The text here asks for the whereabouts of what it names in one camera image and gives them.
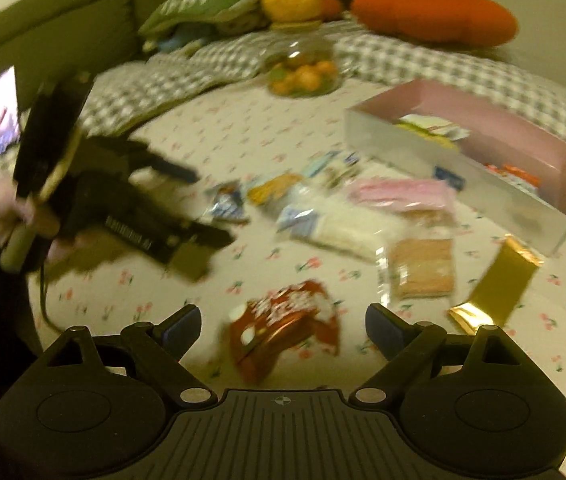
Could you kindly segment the grey checkered blanket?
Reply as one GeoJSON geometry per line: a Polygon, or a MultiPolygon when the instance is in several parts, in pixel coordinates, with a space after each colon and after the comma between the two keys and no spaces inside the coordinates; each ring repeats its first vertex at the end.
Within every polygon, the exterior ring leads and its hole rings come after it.
{"type": "MultiPolygon", "coordinates": [[[[323,26],[350,78],[394,86],[412,79],[449,84],[489,99],[566,142],[566,89],[514,65],[419,47],[367,32],[353,22],[323,26]]],[[[257,76],[269,32],[251,32],[206,47],[185,47],[135,61],[128,27],[107,20],[77,27],[38,25],[0,43],[0,65],[15,66],[23,89],[71,67],[92,70],[96,84],[82,122],[92,136],[121,136],[204,91],[257,76]]]]}

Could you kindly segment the white coconut roll packet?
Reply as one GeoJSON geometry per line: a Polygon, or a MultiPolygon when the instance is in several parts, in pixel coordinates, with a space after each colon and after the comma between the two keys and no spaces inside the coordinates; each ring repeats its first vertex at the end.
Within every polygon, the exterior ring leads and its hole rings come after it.
{"type": "Polygon", "coordinates": [[[293,186],[281,199],[277,232],[294,240],[374,262],[377,253],[407,236],[409,222],[355,205],[341,194],[305,184],[293,186]]]}

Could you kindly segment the brown cracker packet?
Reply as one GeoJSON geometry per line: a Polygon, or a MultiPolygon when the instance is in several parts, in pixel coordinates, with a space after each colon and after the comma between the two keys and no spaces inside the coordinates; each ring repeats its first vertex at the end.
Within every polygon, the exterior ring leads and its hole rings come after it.
{"type": "Polygon", "coordinates": [[[448,296],[456,287],[452,240],[407,238],[390,251],[391,282],[398,299],[448,296]]]}

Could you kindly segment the smartphone with lit screen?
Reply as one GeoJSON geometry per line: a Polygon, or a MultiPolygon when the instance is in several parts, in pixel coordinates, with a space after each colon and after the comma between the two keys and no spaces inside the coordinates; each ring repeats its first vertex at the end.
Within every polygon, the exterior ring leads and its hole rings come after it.
{"type": "Polygon", "coordinates": [[[0,157],[20,140],[16,70],[10,66],[0,73],[0,157]]]}

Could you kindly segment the red foil snack bag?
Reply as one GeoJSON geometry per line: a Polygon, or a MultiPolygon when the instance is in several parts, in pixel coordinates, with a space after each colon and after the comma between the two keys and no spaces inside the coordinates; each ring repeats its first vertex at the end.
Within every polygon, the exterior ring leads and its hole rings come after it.
{"type": "Polygon", "coordinates": [[[229,352],[244,382],[258,385],[282,352],[315,338],[327,352],[341,351],[337,307],[326,287],[306,280],[251,299],[229,314],[229,352]]]}

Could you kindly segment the orange foil snack packet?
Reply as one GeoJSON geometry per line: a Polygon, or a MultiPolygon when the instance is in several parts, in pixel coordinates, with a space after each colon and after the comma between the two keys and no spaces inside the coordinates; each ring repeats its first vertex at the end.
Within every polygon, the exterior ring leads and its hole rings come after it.
{"type": "Polygon", "coordinates": [[[528,188],[537,190],[541,184],[541,180],[538,177],[513,165],[503,164],[498,166],[495,164],[485,164],[484,167],[494,174],[499,174],[499,176],[511,180],[517,185],[527,186],[528,188]]]}

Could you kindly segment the small blue silver packet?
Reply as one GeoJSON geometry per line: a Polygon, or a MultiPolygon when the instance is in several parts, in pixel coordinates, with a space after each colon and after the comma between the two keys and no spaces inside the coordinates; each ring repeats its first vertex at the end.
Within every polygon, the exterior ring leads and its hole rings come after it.
{"type": "Polygon", "coordinates": [[[213,185],[205,192],[207,207],[205,216],[213,221],[247,223],[245,193],[240,180],[230,180],[213,185]]]}

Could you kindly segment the cherry print tablecloth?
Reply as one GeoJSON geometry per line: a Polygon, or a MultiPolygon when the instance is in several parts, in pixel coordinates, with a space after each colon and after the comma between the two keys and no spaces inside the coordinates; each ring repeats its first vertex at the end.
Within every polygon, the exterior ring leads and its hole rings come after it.
{"type": "MultiPolygon", "coordinates": [[[[294,240],[275,226],[281,199],[297,184],[349,200],[345,188],[353,180],[420,179],[355,151],[345,140],[346,110],[380,93],[374,84],[349,82],[332,96],[294,102],[270,96],[255,84],[234,84],[141,128],[138,137],[154,150],[193,162],[205,176],[182,188],[149,170],[136,174],[134,182],[161,203],[201,214],[208,188],[230,180],[243,185],[249,221],[223,222],[235,240],[211,257],[205,278],[180,278],[112,237],[46,267],[48,308],[58,324],[85,324],[94,333],[110,333],[133,322],[158,322],[189,302],[201,309],[201,334],[184,365],[223,402],[202,415],[180,417],[176,433],[129,468],[126,478],[447,477],[446,470],[419,465],[417,454],[401,442],[385,416],[345,404],[349,392],[384,363],[365,332],[365,310],[379,301],[405,322],[430,321],[458,333],[449,309],[469,296],[511,233],[461,203],[456,189],[440,178],[428,179],[442,180],[456,191],[454,214],[393,212],[352,202],[407,220],[409,231],[402,240],[450,238],[454,244],[456,287],[450,295],[398,299],[390,251],[400,240],[369,262],[294,240]],[[329,151],[356,152],[360,174],[335,188],[306,179],[301,172],[307,163],[329,151]],[[341,351],[333,356],[310,338],[282,352],[263,382],[244,382],[229,352],[230,312],[306,280],[321,282],[336,304],[341,351]]],[[[548,389],[560,396],[560,405],[547,417],[548,435],[566,437],[566,240],[551,257],[534,252],[544,264],[502,328],[507,341],[530,356],[548,389]]],[[[550,472],[566,478],[566,455],[550,472]]]]}

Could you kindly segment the silver pink cardboard box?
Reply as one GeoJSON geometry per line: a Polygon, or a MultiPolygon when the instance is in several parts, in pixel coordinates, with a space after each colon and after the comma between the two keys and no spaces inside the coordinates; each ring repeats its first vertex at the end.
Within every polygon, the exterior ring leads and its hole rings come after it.
{"type": "Polygon", "coordinates": [[[413,80],[345,113],[345,140],[357,152],[420,179],[440,178],[458,200],[551,257],[566,240],[566,142],[484,98],[437,81],[413,80]],[[396,127],[405,114],[445,118],[470,130],[447,150],[396,127]],[[537,190],[494,174],[513,165],[541,180],[537,190]]]}

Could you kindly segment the gold foil snack packet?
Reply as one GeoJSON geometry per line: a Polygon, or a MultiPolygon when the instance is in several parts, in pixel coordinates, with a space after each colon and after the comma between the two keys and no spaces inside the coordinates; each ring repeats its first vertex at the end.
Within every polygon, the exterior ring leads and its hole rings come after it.
{"type": "Polygon", "coordinates": [[[507,325],[515,307],[544,260],[511,234],[504,237],[492,264],[469,297],[449,309],[451,320],[468,335],[482,326],[507,325]]]}

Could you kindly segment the blue white biscuit packet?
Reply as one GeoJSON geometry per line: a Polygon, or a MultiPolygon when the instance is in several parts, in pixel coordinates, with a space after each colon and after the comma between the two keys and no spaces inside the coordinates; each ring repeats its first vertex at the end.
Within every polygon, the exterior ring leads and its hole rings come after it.
{"type": "Polygon", "coordinates": [[[315,185],[335,188],[358,176],[360,171],[360,157],[356,152],[329,151],[314,157],[301,174],[315,185]]]}

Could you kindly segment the white red snack packet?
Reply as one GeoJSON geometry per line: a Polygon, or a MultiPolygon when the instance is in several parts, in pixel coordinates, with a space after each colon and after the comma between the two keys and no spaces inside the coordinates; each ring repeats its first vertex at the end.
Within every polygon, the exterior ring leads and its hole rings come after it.
{"type": "Polygon", "coordinates": [[[438,136],[452,142],[457,142],[470,136],[469,129],[459,126],[448,119],[432,115],[405,114],[398,119],[398,124],[416,128],[417,131],[428,136],[438,136]]]}

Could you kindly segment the green patterned pillow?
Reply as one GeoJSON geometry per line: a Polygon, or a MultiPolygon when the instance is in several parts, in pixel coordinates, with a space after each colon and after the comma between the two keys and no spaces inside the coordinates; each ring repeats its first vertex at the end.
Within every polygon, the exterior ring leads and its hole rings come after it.
{"type": "Polygon", "coordinates": [[[165,0],[138,29],[141,37],[156,36],[182,23],[226,23],[259,6],[260,0],[165,0]]]}

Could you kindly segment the yellow candy wrapper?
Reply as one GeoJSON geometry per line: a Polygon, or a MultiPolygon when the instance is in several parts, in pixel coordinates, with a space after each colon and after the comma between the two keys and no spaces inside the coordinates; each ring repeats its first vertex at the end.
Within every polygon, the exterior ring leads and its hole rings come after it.
{"type": "Polygon", "coordinates": [[[439,136],[438,134],[430,133],[428,132],[428,130],[410,124],[405,124],[404,122],[398,122],[398,124],[396,124],[396,127],[405,131],[409,131],[416,136],[420,136],[420,138],[428,142],[435,143],[442,148],[447,148],[447,150],[455,151],[457,153],[460,152],[460,148],[458,148],[457,144],[455,144],[454,141],[446,138],[446,136],[439,136]]]}

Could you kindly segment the pink wafer snack packet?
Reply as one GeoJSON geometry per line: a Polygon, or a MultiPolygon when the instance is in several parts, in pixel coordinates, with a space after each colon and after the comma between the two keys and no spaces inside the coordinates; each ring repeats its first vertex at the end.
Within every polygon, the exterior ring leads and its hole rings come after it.
{"type": "Polygon", "coordinates": [[[439,211],[454,214],[456,191],[436,179],[357,179],[346,186],[349,200],[393,212],[439,211]]]}

